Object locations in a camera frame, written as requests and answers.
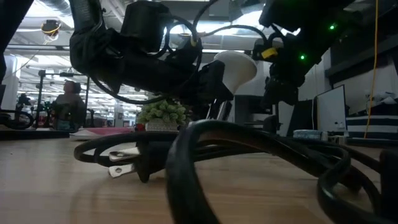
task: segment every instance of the wooden table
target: wooden table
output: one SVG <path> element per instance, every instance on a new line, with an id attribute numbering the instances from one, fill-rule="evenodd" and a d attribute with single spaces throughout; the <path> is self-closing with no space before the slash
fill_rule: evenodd
<path id="1" fill-rule="evenodd" d="M 0 142 L 0 223 L 173 223 L 164 173 L 148 184 L 118 179 L 107 168 L 73 158 L 79 142 Z M 373 157 L 380 150 L 360 149 Z M 378 175 L 358 166 L 375 182 Z M 316 179 L 275 156 L 253 154 L 197 163 L 206 195 L 222 223 L 331 223 L 319 208 Z M 363 192 L 336 191 L 369 209 Z"/>

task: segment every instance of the person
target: person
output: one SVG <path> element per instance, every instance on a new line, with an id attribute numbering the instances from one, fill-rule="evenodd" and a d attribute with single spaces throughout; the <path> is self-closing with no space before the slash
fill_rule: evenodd
<path id="1" fill-rule="evenodd" d="M 66 81 L 63 86 L 64 94 L 55 100 L 56 112 L 53 127 L 57 130 L 77 130 L 85 119 L 85 104 L 80 98 L 79 83 Z"/>

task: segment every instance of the white lamp shade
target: white lamp shade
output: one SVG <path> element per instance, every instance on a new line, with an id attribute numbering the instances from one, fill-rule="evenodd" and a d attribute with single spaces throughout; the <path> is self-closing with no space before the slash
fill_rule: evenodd
<path id="1" fill-rule="evenodd" d="M 232 94 L 256 76 L 255 61 L 244 53 L 228 50 L 216 54 L 214 59 L 225 64 L 223 83 Z"/>

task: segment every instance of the ceiling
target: ceiling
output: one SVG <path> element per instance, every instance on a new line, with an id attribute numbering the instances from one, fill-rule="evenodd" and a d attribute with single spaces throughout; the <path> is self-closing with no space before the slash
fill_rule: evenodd
<path id="1" fill-rule="evenodd" d="M 133 1 L 101 0 L 101 5 L 106 10 L 103 16 L 107 27 L 120 30 L 126 6 L 132 2 Z M 206 1 L 184 0 L 162 1 L 162 3 L 170 8 L 172 14 L 192 21 L 197 10 L 206 4 Z M 48 73 L 66 71 L 77 73 L 72 69 L 67 49 L 69 38 L 73 33 L 73 20 L 70 14 L 70 8 L 68 10 L 68 4 L 68 0 L 35 0 L 25 16 L 25 19 L 19 26 L 18 31 L 15 33 L 6 53 L 18 57 L 21 66 L 23 65 L 21 69 L 19 93 L 27 92 L 29 97 L 37 97 L 38 88 L 36 85 L 39 83 L 39 76 L 37 73 L 40 69 L 46 69 Z M 363 10 L 370 6 L 371 4 L 368 3 L 368 1 L 358 0 L 352 5 L 352 8 L 353 10 Z M 198 25 L 198 31 L 209 32 L 219 27 L 229 25 L 228 8 L 229 0 L 219 0 L 204 13 L 202 17 L 203 20 Z M 256 26 L 266 35 L 269 35 L 272 31 L 260 26 L 257 22 L 260 13 L 260 11 L 257 11 L 246 14 L 233 21 L 232 24 Z M 41 32 L 40 26 L 47 19 L 59 20 L 62 23 L 62 28 L 56 39 L 46 43 L 46 45 L 54 47 L 43 49 L 41 45 L 48 39 L 45 39 L 46 37 Z M 185 30 L 184 27 L 175 27 L 172 30 L 170 36 L 171 47 L 176 47 L 178 43 L 181 42 L 181 38 L 178 36 L 181 32 L 187 32 L 187 30 Z M 214 54 L 220 50 L 252 50 L 257 39 L 258 36 L 256 33 L 240 29 L 226 30 L 217 33 L 217 35 L 205 37 L 202 39 L 202 42 L 207 52 L 204 55 L 203 62 L 208 63 L 212 61 Z M 85 97 L 85 90 L 88 89 L 89 108 L 93 108 L 97 112 L 102 111 L 103 115 L 110 116 L 109 113 L 113 110 L 116 102 L 115 99 L 103 93 L 93 84 L 87 87 L 87 77 L 79 76 L 67 79 L 81 83 L 83 98 Z M 64 82 L 65 78 L 46 76 L 43 87 L 44 100 L 54 100 L 57 95 L 61 94 L 63 92 L 62 88 Z M 129 86 L 122 86 L 119 94 L 135 100 L 147 98 L 143 91 L 136 91 L 133 87 Z M 123 105 L 126 111 L 125 115 L 131 118 L 135 116 L 134 113 L 140 110 L 140 107 L 135 105 L 120 104 Z"/>

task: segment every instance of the metal pole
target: metal pole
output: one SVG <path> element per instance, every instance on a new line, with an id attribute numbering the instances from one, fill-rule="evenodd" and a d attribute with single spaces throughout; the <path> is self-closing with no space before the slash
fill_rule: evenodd
<path id="1" fill-rule="evenodd" d="M 90 89 L 90 77 L 87 76 L 87 84 L 86 84 L 86 101 L 85 101 L 85 120 L 83 122 L 83 127 L 86 127 L 87 121 L 87 105 L 88 105 L 88 90 Z"/>
<path id="2" fill-rule="evenodd" d="M 38 97 L 37 97 L 37 109 L 36 109 L 36 123 L 35 123 L 35 128 L 38 128 L 38 127 L 39 127 L 40 103 L 41 103 L 41 101 L 42 101 L 42 91 L 43 91 L 44 76 L 45 76 L 45 70 L 40 70 L 40 71 L 39 71 L 40 84 L 39 84 L 39 95 L 38 95 Z"/>

